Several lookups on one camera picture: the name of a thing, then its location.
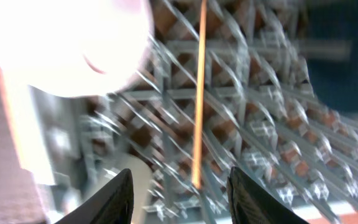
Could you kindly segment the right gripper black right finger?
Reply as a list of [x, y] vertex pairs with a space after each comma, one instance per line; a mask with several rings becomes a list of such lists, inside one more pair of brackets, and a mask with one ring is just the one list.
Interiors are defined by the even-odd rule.
[[231, 168], [226, 190], [233, 224], [308, 224], [238, 167]]

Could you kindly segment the blue plate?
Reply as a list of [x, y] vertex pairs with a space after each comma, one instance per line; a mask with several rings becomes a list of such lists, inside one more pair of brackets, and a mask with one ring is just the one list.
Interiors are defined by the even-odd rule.
[[358, 0], [325, 1], [312, 8], [310, 37], [346, 41], [350, 52], [343, 59], [327, 56], [308, 60], [310, 82], [319, 101], [345, 114], [358, 114]]

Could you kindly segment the white bowl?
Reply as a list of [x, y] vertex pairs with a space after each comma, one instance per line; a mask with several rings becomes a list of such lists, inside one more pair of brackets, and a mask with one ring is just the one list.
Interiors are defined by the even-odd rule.
[[146, 0], [0, 0], [0, 71], [62, 97], [138, 80], [154, 31]]

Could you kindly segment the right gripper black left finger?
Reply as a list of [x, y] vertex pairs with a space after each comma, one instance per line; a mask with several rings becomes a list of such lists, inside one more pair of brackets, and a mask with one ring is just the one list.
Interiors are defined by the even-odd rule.
[[133, 211], [132, 172], [130, 169], [123, 169], [57, 224], [131, 224]]

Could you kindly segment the wooden chopstick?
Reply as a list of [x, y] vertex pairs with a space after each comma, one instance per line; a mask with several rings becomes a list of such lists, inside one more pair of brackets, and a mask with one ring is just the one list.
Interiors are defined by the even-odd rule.
[[206, 59], [206, 15], [207, 0], [202, 0], [200, 9], [200, 38], [198, 47], [198, 69], [195, 101], [195, 127], [193, 141], [193, 162], [191, 167], [191, 182], [199, 190], [201, 188], [201, 158], [203, 131], [203, 101], [204, 101], [204, 72]]

